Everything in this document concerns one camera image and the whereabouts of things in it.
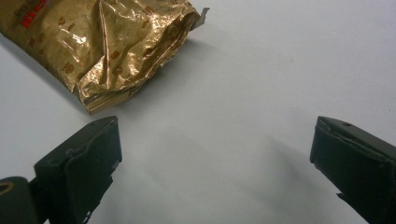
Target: shiny gold wrapper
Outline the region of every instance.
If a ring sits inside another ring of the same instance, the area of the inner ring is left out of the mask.
[[[187,0],[0,0],[0,18],[90,113],[136,93],[202,22]]]

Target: gold foil bag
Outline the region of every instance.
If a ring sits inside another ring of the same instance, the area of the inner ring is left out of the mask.
[[[204,17],[187,0],[0,0],[0,32],[90,113],[136,93]]]

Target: white surface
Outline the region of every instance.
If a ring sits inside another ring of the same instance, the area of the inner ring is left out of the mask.
[[[211,7],[132,100],[89,116],[0,38],[0,176],[117,115],[123,162],[90,223],[365,223],[309,163],[317,116],[396,145],[396,3],[192,0]]]

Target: crumpled packaging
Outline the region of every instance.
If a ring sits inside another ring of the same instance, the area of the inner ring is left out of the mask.
[[[136,93],[205,19],[187,0],[1,0],[0,33],[90,113]]]

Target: black plastic part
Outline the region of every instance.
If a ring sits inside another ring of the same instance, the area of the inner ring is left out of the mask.
[[[121,162],[117,117],[94,121],[35,165],[36,178],[0,181],[0,223],[88,222]]]
[[[396,223],[396,147],[347,122],[319,117],[310,160],[369,223]]]

